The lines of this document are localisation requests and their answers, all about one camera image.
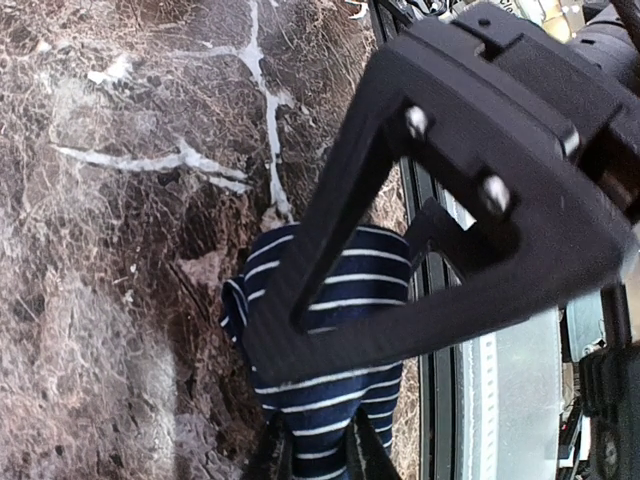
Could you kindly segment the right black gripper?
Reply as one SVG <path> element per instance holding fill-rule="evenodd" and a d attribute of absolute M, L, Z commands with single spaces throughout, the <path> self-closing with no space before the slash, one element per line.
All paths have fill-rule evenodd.
<path fill-rule="evenodd" d="M 411 256 L 461 270 L 627 270 L 639 241 L 603 183 L 634 161 L 638 98 L 533 24 L 482 3 L 394 40 L 394 94 L 419 161 L 472 215 L 426 204 Z"/>

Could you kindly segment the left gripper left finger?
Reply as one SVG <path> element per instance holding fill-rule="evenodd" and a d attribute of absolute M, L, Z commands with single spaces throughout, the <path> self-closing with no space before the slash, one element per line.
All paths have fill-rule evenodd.
<path fill-rule="evenodd" d="M 293 479 L 293 435 L 282 414 L 274 414 L 265 426 L 241 479 Z"/>

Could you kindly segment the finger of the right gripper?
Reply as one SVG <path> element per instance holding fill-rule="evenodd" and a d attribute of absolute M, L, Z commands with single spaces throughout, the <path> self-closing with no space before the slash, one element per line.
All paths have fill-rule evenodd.
<path fill-rule="evenodd" d="M 395 317 L 402 345 L 413 356 L 439 350 L 522 322 L 559 303 L 618 280 L 635 259 L 629 229 L 514 230 L 514 249 L 485 240 L 478 229 L 425 235 L 463 276 L 458 287 L 441 290 L 372 317 Z"/>
<path fill-rule="evenodd" d="M 393 164 L 409 151 L 401 84 L 406 71 L 406 59 L 391 45 L 371 56 L 305 216 L 250 314 L 244 345 L 265 380 L 306 380 L 412 355 L 395 317 L 360 319 L 313 335 L 303 323 Z"/>

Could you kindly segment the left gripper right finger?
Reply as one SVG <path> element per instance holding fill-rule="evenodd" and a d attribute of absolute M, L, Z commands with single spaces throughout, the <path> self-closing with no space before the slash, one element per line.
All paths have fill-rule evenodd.
<path fill-rule="evenodd" d="M 398 478 L 366 412 L 359 408 L 344 437 L 348 477 L 353 480 L 393 480 Z"/>

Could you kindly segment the navy striped underwear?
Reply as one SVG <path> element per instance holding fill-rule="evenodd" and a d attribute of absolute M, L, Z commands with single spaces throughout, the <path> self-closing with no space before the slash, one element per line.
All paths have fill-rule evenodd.
<path fill-rule="evenodd" d="M 375 225 L 317 238 L 309 225 L 260 235 L 222 287 L 221 327 L 249 366 L 281 477 L 353 479 L 353 458 L 394 476 L 389 453 L 405 347 L 392 320 L 412 253 Z"/>

